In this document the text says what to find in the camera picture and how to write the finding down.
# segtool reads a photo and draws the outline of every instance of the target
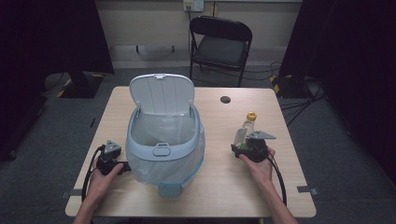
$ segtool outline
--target trash can lid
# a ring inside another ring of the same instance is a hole
[[[181,115],[190,113],[194,85],[181,75],[150,74],[132,79],[129,90],[141,113]]]

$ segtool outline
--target yellow bottle cap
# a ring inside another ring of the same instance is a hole
[[[254,120],[256,120],[256,118],[257,118],[257,114],[256,113],[254,113],[254,112],[248,112],[247,113],[247,119],[248,120],[254,121]]]

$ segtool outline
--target black cable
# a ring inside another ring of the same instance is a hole
[[[252,145],[252,146],[254,148],[256,148],[256,150],[258,150],[262,155],[265,156],[265,160],[268,160],[269,162],[271,162],[272,166],[274,167],[274,169],[276,171],[277,178],[279,179],[280,189],[282,190],[282,201],[286,206],[288,206],[288,197],[286,195],[285,182],[283,182],[283,177],[279,171],[279,167],[277,166],[274,155],[271,154],[271,152],[267,151],[268,154],[272,156],[272,159],[270,160],[269,156],[266,155],[265,152],[263,152],[263,150],[261,148],[259,148],[258,146],[255,146],[255,145]]]
[[[285,183],[283,182],[282,174],[280,173],[279,167],[278,167],[277,164],[276,164],[276,160],[275,160],[274,155],[271,154],[271,156],[272,156],[272,159],[270,160],[270,158],[267,157],[267,160],[268,160],[269,162],[271,162],[271,164],[274,166],[274,169],[275,169],[275,171],[276,171],[277,178],[279,179],[280,189],[282,190],[282,201],[283,201],[283,204],[285,204],[286,206],[288,206],[288,198],[287,198],[287,195],[286,195],[286,188],[285,188]]]
[[[104,150],[105,147],[106,147],[105,145],[101,145],[101,146],[100,146],[99,148],[97,148],[97,149],[95,150],[95,152],[93,153],[90,166],[88,167],[87,174],[85,175],[84,184],[82,185],[82,192],[81,192],[81,201],[82,201],[82,202],[84,202],[85,198],[87,197],[88,182],[89,182],[90,177],[91,177],[91,174],[92,174],[92,172],[93,172],[93,170],[91,171],[91,168],[92,168],[93,162],[94,162],[94,160],[95,160],[95,158],[96,158],[96,154],[97,154],[99,151]]]

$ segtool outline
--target chair seat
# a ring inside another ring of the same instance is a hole
[[[247,47],[247,43],[243,41],[205,36],[194,53],[194,59],[241,67]]]

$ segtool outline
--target power cord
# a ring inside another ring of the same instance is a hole
[[[276,164],[276,160],[275,160],[274,155],[271,154],[271,156],[272,156],[273,159],[270,160],[270,158],[267,157],[267,160],[268,160],[269,162],[271,162],[271,164],[273,165],[273,167],[274,167],[274,169],[275,169],[275,171],[276,171],[277,178],[279,179],[280,189],[282,190],[282,201],[283,201],[283,204],[285,204],[285,205],[287,206],[287,205],[288,205],[288,198],[287,198],[287,196],[286,196],[285,183],[283,182],[283,177],[282,177],[282,174],[281,174],[280,171],[279,171],[279,167],[278,167],[277,164]]]
[[[92,166],[93,166],[93,162],[95,161],[96,154],[97,154],[99,151],[105,150],[105,147],[106,147],[105,145],[101,145],[101,146],[100,146],[99,148],[97,148],[97,149],[95,150],[95,152],[93,153],[93,156],[92,156],[92,159],[91,159],[91,162],[90,162],[90,166],[88,167],[87,174],[85,174],[84,184],[82,185],[82,192],[81,192],[81,201],[82,201],[82,202],[84,202],[85,198],[87,197],[88,182],[89,182],[89,180],[90,180],[90,177],[91,177],[92,172],[94,171],[94,170],[91,171],[91,169],[92,169]]]

